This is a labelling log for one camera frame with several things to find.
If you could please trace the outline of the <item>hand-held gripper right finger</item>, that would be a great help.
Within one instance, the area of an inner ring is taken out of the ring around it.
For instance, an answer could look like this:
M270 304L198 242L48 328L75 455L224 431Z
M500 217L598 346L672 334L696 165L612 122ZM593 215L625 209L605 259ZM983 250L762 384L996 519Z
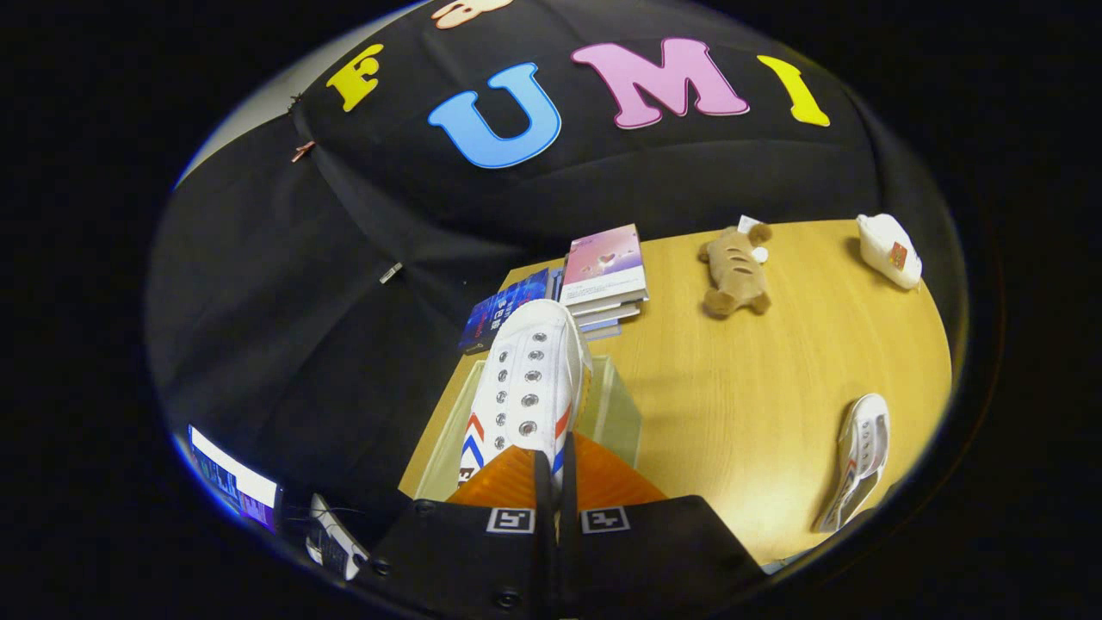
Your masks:
M622 458L579 433L568 433L562 464L562 619L709 619L766 581L699 494L658 494Z

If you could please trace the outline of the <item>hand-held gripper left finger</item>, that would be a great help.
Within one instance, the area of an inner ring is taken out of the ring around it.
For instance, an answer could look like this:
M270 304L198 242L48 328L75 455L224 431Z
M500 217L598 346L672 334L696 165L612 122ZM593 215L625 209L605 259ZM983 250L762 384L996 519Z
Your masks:
M557 533L542 452L529 480L532 509L418 499L371 550L356 587L401 619L551 619Z

